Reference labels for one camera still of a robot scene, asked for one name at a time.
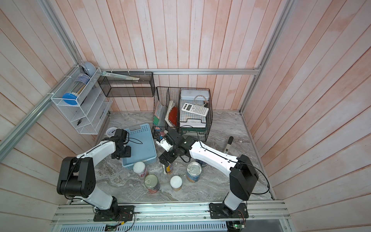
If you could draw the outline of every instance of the white wire rack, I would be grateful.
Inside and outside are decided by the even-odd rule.
[[[53,94],[52,101],[78,133],[98,134],[112,104],[112,99],[106,99],[100,87],[94,88],[94,84],[102,74],[100,68],[96,67],[96,72],[76,99],[63,98],[81,73],[84,73],[81,67],[76,69]]]

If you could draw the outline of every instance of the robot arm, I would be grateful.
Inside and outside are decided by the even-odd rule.
[[[176,130],[171,129],[157,144],[166,151],[159,157],[166,166],[178,156],[186,155],[208,163],[229,177],[230,192],[222,203],[222,214],[227,217],[236,211],[243,200],[248,200],[259,179],[250,159],[230,156],[215,150],[192,137],[183,138]]]
[[[131,148],[126,146],[127,132],[117,129],[111,138],[105,138],[98,145],[76,157],[66,157],[62,161],[57,192],[61,195],[79,198],[97,211],[96,218],[114,220],[120,213],[117,199],[96,186],[94,167],[105,157],[113,159],[130,157]]]

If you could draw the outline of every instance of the canned food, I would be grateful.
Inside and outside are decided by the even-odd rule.
[[[200,178],[202,168],[201,165],[197,162],[191,162],[187,166],[187,179],[190,182],[197,182],[198,179]]]
[[[195,161],[196,161],[197,163],[199,163],[199,164],[201,165],[201,167],[205,167],[205,166],[207,165],[207,162],[204,162],[204,161],[202,161],[202,160],[196,160],[196,159],[195,159]]]
[[[182,188],[182,178],[180,176],[173,176],[170,179],[170,185],[173,188],[174,191],[179,191]]]
[[[76,99],[84,90],[85,86],[88,84],[90,77],[86,74],[79,74],[71,85],[71,87],[67,90],[65,94],[63,94],[63,100],[69,105],[77,105]]]
[[[168,175],[170,175],[171,173],[173,173],[173,163],[169,164],[169,166],[165,166],[165,171]]]
[[[133,171],[138,175],[139,178],[143,179],[148,176],[148,170],[145,164],[141,161],[136,162],[133,166]]]
[[[144,185],[150,193],[156,193],[160,190],[160,182],[156,175],[149,174],[144,179]]]

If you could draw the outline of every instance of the marker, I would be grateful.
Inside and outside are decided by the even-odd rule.
[[[224,149],[225,154],[228,154],[229,149],[231,148],[232,142],[233,142],[233,137],[231,136],[231,137],[229,137],[226,148]]]

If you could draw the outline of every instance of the tin can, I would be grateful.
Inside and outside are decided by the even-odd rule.
[[[182,183],[183,183],[183,181],[182,181],[182,178],[180,178],[180,176],[173,176],[170,179],[170,185],[171,185],[171,187],[173,188],[174,191],[181,190]]]
[[[156,175],[149,174],[144,179],[144,185],[150,193],[156,193],[160,190],[160,182]]]
[[[205,166],[207,165],[207,162],[204,162],[204,161],[202,161],[202,160],[196,160],[196,159],[195,159],[195,161],[196,161],[197,163],[199,163],[199,164],[201,165],[201,167],[205,167]]]
[[[133,171],[138,175],[139,178],[143,179],[148,176],[148,170],[145,164],[141,161],[136,162],[133,166]]]
[[[197,162],[191,162],[187,166],[187,179],[190,182],[197,182],[198,179],[200,178],[202,168],[201,165]]]
[[[169,166],[165,166],[165,171],[168,175],[170,175],[171,173],[173,173],[173,164],[169,164]]]

